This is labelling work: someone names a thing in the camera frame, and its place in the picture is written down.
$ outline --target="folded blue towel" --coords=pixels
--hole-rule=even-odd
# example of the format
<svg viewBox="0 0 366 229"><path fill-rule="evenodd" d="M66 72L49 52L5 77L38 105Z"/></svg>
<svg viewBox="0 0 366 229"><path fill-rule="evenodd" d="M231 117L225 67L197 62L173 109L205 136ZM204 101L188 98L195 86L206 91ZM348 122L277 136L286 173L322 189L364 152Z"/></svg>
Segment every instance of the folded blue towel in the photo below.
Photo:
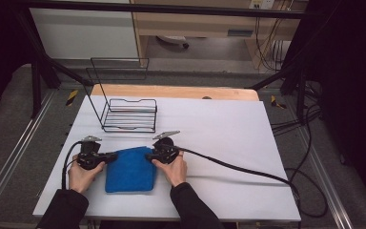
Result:
<svg viewBox="0 0 366 229"><path fill-rule="evenodd" d="M117 151L118 158L107 166L106 192L142 192L153 189L156 167L147 159L151 148L136 147Z"/></svg>

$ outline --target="gray carpet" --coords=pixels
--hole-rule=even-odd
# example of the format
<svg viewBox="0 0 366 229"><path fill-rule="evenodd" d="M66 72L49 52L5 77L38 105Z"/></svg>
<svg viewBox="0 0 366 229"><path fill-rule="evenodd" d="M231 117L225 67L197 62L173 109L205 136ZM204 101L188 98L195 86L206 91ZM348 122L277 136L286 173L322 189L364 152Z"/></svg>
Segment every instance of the gray carpet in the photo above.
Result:
<svg viewBox="0 0 366 229"><path fill-rule="evenodd" d="M253 85L264 77L266 75L223 72L183 73L180 70L161 71L153 69L146 81L123 81L119 83L242 88ZM66 83L71 85L72 81L67 80ZM275 82L270 87L277 88L277 86L279 86L279 82ZM70 107L65 106L71 89L72 87L65 87L56 92L45 118L2 193L0 197L0 222L35 224L38 221L31 215L38 200L37 194L43 189L50 175L52 166L61 150L61 144L67 138L66 133L71 129L70 125L73 123L83 99L83 90L79 90L73 104ZM276 97L279 103L292 100L291 97L285 100L284 97L277 94ZM266 111L272 123L293 120L289 109L271 106L269 94L261 93L260 99L265 102ZM13 80L0 102L0 168L25 130L30 115L31 71L29 68L22 68L14 74ZM336 147L326 130L324 121L317 119L311 124L311 127L313 144L334 183L352 224L355 228L366 228L366 189L353 167L340 164ZM278 136L275 140L284 167L295 167L305 153L299 132L297 130L291 131ZM315 179L315 173L308 160L301 170ZM311 183L305 178L297 176L295 184L300 191L302 209L308 213L320 213L323 209L322 198ZM319 219L302 215L302 224L305 228L336 228L330 211ZM261 222L261 225L295 227L294 224L269 222ZM255 228L255 223L241 223L240 228Z"/></svg>

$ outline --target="black metal frame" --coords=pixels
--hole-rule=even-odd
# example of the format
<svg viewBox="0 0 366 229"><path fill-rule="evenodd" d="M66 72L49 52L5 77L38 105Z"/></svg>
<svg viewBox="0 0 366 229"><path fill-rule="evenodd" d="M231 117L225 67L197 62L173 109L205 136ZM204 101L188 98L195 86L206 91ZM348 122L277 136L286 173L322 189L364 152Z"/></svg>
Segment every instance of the black metal frame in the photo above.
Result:
<svg viewBox="0 0 366 229"><path fill-rule="evenodd" d="M38 64L36 71L33 71L33 78L39 77L41 73L45 76L48 86L57 88L60 81L53 69L58 70L73 78L84 86L92 86L92 83L82 76L74 73L51 59L45 52L37 34L31 29L28 20L25 19L25 10L29 8L38 9L58 9L58 10L98 10L98 11L129 11L129 12L153 12L153 13L180 13L180 14L199 14L199 15L221 15L221 16L240 16L240 17L264 17L264 18L286 18L286 19L321 19L324 15L309 11L283 11L283 10L252 10L252 9L230 9L230 8L212 8L212 7L191 7L191 6L170 6L170 5L147 5L147 4L120 4L120 3L96 3L96 2L70 2L70 1L50 1L50 0L13 0L8 1L18 21L20 28L27 35L30 44L34 50L36 62ZM264 80L252 87L258 90L263 86L270 84L276 79L282 77L290 71L282 71L271 78ZM37 84L33 85L34 95L39 94L40 89Z"/></svg>

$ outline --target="black wire rack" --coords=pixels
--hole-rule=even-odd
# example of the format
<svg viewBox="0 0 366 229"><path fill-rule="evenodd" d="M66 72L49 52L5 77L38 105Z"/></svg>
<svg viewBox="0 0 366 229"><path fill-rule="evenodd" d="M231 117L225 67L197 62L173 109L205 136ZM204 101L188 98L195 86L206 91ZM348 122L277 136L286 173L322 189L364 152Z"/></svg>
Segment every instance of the black wire rack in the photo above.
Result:
<svg viewBox="0 0 366 229"><path fill-rule="evenodd" d="M154 133L157 114L155 99L114 98L106 95L103 87L103 83L115 84L119 80L146 79L149 59L92 58L91 62L93 68L86 71L92 84L98 85L102 94L92 98L86 87L85 91L102 129L116 133Z"/></svg>

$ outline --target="white tabletop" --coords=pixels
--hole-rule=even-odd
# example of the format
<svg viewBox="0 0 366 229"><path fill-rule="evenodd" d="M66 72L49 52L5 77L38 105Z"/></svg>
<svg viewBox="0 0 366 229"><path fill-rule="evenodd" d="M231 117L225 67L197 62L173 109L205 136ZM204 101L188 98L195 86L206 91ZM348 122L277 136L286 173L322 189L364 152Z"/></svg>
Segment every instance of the white tabletop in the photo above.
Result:
<svg viewBox="0 0 366 229"><path fill-rule="evenodd" d="M91 97L103 108L102 96ZM137 97L124 97L136 100ZM71 145L87 135L102 138L99 152L138 146L152 147L155 135L180 131L174 144L233 165L286 178L275 139L262 102L189 98L156 98L158 113L155 134L105 133L87 97L52 170L33 214L44 215L55 191L61 188L61 172ZM79 153L75 147L71 155ZM188 177L200 198L225 221L299 221L291 189L276 180L237 172L207 159L186 153ZM106 171L85 196L90 202L87 218L176 220L170 200L171 185L158 171L150 192L105 192Z"/></svg>

